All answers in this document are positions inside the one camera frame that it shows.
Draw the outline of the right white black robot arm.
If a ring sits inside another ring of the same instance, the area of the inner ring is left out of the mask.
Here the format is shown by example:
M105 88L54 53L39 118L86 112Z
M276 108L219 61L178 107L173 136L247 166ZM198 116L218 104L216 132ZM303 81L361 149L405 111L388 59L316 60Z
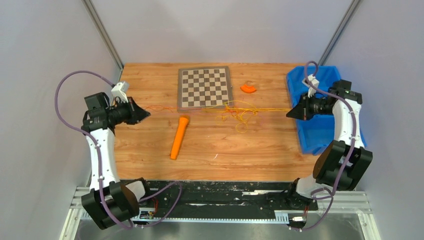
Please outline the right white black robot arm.
M286 116L309 121L316 115L334 117L334 139L315 162L311 175L293 182L294 189L285 195L286 204L298 209L306 199L319 192L333 196L336 191L352 191L373 160L366 149L360 130L363 97L351 90L352 83L338 80L327 91L318 88L319 81L308 75L303 83L308 91L301 94L298 104Z

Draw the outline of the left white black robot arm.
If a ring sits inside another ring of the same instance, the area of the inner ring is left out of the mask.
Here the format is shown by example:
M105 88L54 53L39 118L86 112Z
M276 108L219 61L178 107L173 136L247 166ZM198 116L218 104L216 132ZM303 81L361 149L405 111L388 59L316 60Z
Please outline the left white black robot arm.
M115 99L117 102L110 105L104 92L85 97L87 111L81 126L92 167L89 193L82 196L81 203L101 230L130 220L138 215L139 206L147 207L153 201L153 193L145 188L143 178L120 181L114 153L116 125L135 125L151 114L132 97Z

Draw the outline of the blue three-compartment bin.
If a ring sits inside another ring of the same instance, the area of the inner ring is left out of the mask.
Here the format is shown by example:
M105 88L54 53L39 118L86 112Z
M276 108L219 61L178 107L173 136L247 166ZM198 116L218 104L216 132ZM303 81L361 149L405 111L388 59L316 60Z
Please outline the blue three-compartment bin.
M335 66L296 66L286 76L292 108L300 102L308 87L302 80L314 75L319 80L315 93L314 117L295 119L299 143L304 154L320 155L333 141L350 146L355 139L356 149L365 148L359 124L363 98L352 91L352 83L341 79Z

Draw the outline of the orange carrot toy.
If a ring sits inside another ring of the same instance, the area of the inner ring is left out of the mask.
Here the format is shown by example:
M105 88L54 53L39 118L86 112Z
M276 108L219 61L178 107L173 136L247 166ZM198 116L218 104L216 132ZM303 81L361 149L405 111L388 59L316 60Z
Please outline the orange carrot toy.
M188 115L182 115L178 120L178 126L176 129L175 137L169 156L171 160L176 160L179 155L185 132L189 123L190 117Z

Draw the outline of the orange curved plastic piece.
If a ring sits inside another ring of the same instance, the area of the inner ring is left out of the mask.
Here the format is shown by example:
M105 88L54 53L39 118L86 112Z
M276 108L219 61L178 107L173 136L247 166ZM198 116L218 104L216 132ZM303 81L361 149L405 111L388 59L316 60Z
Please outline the orange curved plastic piece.
M246 94L253 94L257 89L253 85L244 84L240 87L240 90Z

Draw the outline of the wooden chessboard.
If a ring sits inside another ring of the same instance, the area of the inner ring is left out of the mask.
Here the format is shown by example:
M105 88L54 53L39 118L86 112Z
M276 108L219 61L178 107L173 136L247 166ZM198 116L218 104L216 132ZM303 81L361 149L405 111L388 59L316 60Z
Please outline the wooden chessboard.
M180 68L177 84L179 112L233 107L234 94L228 66Z

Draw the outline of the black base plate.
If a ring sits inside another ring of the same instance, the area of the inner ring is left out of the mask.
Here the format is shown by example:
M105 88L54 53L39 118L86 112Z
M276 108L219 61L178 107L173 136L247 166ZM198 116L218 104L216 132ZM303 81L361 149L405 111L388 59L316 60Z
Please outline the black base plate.
M290 182L146 180L138 203L166 219L271 220L276 211L304 214L318 210L313 200L295 196Z

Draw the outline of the aluminium frame rail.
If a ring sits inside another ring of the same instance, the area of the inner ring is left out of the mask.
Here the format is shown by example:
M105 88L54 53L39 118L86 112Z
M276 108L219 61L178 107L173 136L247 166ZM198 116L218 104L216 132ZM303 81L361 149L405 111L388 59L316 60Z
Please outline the aluminium frame rail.
M285 205L284 182L185 181L145 203L137 227L100 229L83 209L78 187L62 240L378 240L380 234L363 191L340 191L305 211Z

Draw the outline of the left corner aluminium post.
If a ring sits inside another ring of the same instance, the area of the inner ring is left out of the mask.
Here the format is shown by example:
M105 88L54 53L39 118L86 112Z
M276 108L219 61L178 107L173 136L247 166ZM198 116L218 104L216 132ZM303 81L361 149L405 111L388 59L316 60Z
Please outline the left corner aluminium post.
M117 65L119 71L122 73L124 69L124 63L121 59L121 57L118 54L117 49L115 48L112 39L110 38L100 15L98 14L96 7L94 3L91 0L82 0L82 3L84 7L86 8L86 11L88 12L88 15L90 16L93 24L95 25L100 37L102 38L108 52L110 53L112 59L114 60L115 64Z

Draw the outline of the corner aluminium post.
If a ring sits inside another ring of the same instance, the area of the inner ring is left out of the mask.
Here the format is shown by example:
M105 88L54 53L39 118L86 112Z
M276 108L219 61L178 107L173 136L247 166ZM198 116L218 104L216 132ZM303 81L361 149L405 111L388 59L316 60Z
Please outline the corner aluminium post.
M341 36L343 35L344 31L346 30L348 24L353 19L355 13L357 12L358 8L360 7L362 0L351 0L348 8L346 9L344 15L342 16L339 24L337 25L332 37L330 38L327 46L324 49L324 52L322 53L318 65L323 66L328 61L330 55L332 54L333 50L335 49L338 41L340 40Z
M121 59L121 57L118 54L117 49L115 48L112 39L110 38L100 15L98 14L96 7L94 3L91 0L82 0L82 3L84 7L86 8L86 11L88 12L88 15L90 16L93 24L95 25L100 37L102 38L108 52L110 53L112 59L114 60L115 64L117 65L119 71L122 73L124 69L124 63Z

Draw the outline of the right corner aluminium post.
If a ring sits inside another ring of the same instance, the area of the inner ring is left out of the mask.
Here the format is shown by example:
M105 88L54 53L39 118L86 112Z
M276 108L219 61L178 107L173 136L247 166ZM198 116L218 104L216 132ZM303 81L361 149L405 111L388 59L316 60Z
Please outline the right corner aluminium post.
M351 0L348 8L346 9L344 15L342 16L339 24L337 25L332 37L330 38L327 46L324 49L324 52L322 53L318 65L323 66L328 61L330 55L332 54L333 50L335 49L338 41L340 40L341 36L343 35L344 31L346 30L348 24L353 19L355 13L357 12L358 8L360 7L362 0Z

